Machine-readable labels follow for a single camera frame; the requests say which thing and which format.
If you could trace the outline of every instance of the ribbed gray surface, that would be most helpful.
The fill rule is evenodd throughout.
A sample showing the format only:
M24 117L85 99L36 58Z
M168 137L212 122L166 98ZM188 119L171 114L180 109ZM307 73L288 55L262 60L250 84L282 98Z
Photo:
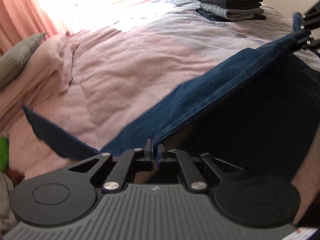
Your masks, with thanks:
M280 240L294 230L292 225L242 227L221 216L209 197L179 184L129 184L121 193L103 196L90 215L74 224L34 228L20 223L4 240Z

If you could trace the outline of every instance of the folded gray shirt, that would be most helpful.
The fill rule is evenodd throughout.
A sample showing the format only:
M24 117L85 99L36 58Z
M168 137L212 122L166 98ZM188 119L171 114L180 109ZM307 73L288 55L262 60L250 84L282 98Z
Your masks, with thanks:
M218 5L211 3L198 2L198 4L203 10L206 10L207 12L210 12L214 15L220 16L233 22L248 20L253 18L255 14L262 14L264 12L264 10L260 7L251 10L234 10L224 9Z

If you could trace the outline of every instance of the green object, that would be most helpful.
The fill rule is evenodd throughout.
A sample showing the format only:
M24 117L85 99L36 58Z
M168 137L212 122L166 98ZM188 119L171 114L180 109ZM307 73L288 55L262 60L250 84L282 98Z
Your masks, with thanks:
M0 138L0 171L5 172L9 165L9 143L7 138Z

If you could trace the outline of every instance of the circular pad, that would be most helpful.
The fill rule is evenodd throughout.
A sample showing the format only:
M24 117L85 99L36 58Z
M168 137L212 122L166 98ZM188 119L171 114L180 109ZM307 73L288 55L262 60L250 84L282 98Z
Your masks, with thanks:
M58 226L83 216L97 194L86 173L60 169L17 185L10 194L18 218L38 226Z
M298 191L286 180L248 173L223 178L214 200L228 218L255 228L291 223L300 205Z
M32 196L42 205L57 205L70 196L70 190L61 184L45 184L36 188Z

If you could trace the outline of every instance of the bed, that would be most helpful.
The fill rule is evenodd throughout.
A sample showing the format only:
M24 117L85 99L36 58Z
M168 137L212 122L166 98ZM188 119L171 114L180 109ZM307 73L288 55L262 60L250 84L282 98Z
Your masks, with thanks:
M180 83L292 28L290 18L267 5L262 6L267 20L237 23L210 22L196 8L195 0L152 0L128 8L111 27L97 25L42 44L0 94L0 131L10 139L10 169L29 179L74 162L37 140L22 104L100 149ZM314 54L296 55L320 71ZM319 177L307 171L319 166L319 156L310 153L293 180L302 198L297 221L318 194Z

